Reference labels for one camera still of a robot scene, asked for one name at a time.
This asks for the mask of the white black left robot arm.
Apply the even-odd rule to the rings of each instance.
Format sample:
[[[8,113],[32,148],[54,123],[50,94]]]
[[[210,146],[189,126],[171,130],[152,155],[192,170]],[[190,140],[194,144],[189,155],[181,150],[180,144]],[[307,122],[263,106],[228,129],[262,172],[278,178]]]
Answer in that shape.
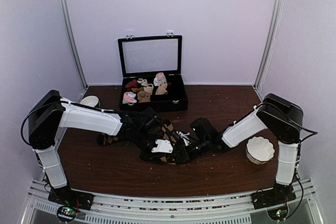
[[[117,112],[72,102],[49,91],[22,122],[28,126],[28,137],[22,140],[32,147],[46,172],[51,191],[64,205],[75,203],[59,155],[55,149],[55,135],[59,128],[74,128],[116,136],[133,142],[145,153],[170,153],[173,148],[162,138],[154,137],[150,129],[159,125],[155,112]]]

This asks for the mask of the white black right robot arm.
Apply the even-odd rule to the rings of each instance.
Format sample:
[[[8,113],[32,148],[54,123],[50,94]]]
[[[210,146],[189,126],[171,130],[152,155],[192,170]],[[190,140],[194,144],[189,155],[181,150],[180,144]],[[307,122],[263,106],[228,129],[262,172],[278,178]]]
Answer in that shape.
[[[254,139],[261,131],[268,130],[278,141],[278,166],[272,189],[251,195],[255,208],[284,204],[295,199],[292,181],[297,173],[301,144],[305,138],[301,131],[310,136],[316,131],[303,126],[303,110],[275,94],[268,94],[263,101],[243,118],[218,131],[206,118],[198,118],[190,124],[196,139],[186,146],[189,159],[207,152],[227,154],[247,139]]]

